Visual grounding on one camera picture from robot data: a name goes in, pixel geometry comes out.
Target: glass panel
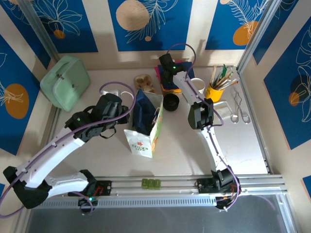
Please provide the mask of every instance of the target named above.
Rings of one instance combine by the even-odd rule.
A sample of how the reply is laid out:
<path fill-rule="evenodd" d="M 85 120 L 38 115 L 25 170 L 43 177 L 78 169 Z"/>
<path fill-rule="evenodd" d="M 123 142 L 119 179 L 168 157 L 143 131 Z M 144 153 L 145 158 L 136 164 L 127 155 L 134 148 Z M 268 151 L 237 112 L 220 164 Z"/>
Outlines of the glass panel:
<path fill-rule="evenodd" d="M 110 208 L 82 216 L 77 209 L 32 210 L 27 233 L 283 233 L 274 195 L 241 196 L 226 213 L 215 207 Z"/>

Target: navy blue cloth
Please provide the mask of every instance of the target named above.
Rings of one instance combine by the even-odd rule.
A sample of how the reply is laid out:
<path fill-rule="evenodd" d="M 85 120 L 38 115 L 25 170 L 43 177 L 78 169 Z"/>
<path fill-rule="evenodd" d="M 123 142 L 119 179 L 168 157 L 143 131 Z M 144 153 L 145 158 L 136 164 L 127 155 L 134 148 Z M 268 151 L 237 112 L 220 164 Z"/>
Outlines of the navy blue cloth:
<path fill-rule="evenodd" d="M 192 66 L 192 62 L 181 62 L 181 63 L 177 63 L 177 64 L 183 64 L 184 68 L 186 70 L 188 70 L 190 68 L 190 66 Z M 159 72 L 160 74 L 164 71 L 161 65 L 157 66 L 159 68 Z M 189 72 L 189 78 L 193 79 L 194 76 L 194 71 L 193 69 Z M 178 86 L 176 86 L 175 84 L 169 84 L 169 83 L 164 83 L 163 84 L 163 88 L 166 90 L 172 90 L 172 89 L 179 89 Z"/>
<path fill-rule="evenodd" d="M 152 130 L 152 121 L 155 118 L 156 108 L 148 97 L 139 89 L 136 95 L 136 102 L 133 110 L 133 127 L 138 133 L 149 136 Z"/>

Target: metal tongs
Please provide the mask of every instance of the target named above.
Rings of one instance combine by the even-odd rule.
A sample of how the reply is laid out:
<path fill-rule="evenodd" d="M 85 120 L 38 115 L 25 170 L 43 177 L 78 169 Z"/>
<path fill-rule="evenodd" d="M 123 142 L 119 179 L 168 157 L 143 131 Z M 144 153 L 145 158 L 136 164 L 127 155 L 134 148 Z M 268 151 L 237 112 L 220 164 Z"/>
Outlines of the metal tongs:
<path fill-rule="evenodd" d="M 235 101 L 238 108 L 237 108 L 237 114 L 231 115 L 230 119 L 234 124 L 238 123 L 239 122 L 239 113 L 240 113 L 240 115 L 242 117 L 242 121 L 245 124 L 249 124 L 251 122 L 251 118 L 249 117 L 249 115 L 247 113 L 243 113 L 242 108 L 241 108 L 242 98 L 241 98 L 239 92 L 235 88 L 234 88 L 234 91 L 235 91 L 234 101 Z"/>

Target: green block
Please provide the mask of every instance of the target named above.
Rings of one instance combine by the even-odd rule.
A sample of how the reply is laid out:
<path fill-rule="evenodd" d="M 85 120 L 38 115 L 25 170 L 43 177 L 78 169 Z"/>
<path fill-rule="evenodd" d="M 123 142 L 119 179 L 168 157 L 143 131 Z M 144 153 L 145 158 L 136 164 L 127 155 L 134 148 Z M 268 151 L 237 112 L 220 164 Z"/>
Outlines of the green block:
<path fill-rule="evenodd" d="M 155 187 L 155 181 L 154 179 L 148 180 L 148 188 L 154 188 Z"/>
<path fill-rule="evenodd" d="M 161 187 L 161 180 L 155 180 L 155 188 Z"/>
<path fill-rule="evenodd" d="M 148 188 L 148 179 L 142 179 L 141 180 L 141 187 L 142 188 Z"/>

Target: blue wallpaper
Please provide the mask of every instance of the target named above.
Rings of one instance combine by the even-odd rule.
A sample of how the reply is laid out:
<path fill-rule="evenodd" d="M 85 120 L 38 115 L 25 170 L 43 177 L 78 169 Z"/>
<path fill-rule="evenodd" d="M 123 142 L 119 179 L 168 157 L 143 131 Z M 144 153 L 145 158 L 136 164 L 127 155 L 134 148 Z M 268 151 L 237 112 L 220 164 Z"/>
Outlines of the blue wallpaper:
<path fill-rule="evenodd" d="M 108 0 L 119 51 L 167 50 L 185 43 L 192 0 Z M 176 46 L 174 50 L 184 50 Z"/>
<path fill-rule="evenodd" d="M 253 56 L 257 64 L 261 61 L 262 57 L 268 50 L 269 46 L 273 42 L 274 38 L 280 31 L 281 27 L 287 20 L 288 16 L 292 12 L 293 8 L 296 6 L 298 0 L 283 0 L 278 7 L 274 17 L 272 18 L 269 26 L 267 27 L 265 33 L 262 35 Z"/>
<path fill-rule="evenodd" d="M 269 0 L 219 0 L 206 50 L 243 50 Z"/>
<path fill-rule="evenodd" d="M 16 155 L 40 86 L 2 36 L 0 73 L 0 148 Z"/>
<path fill-rule="evenodd" d="M 4 184 L 0 183 L 0 197 L 2 196 L 4 190 Z"/>
<path fill-rule="evenodd" d="M 31 1 L 59 53 L 98 52 L 82 0 Z M 0 4 L 45 68 L 50 58 L 20 8 L 9 0 Z"/>
<path fill-rule="evenodd" d="M 264 79 L 291 149 L 311 139 L 311 18 Z"/>

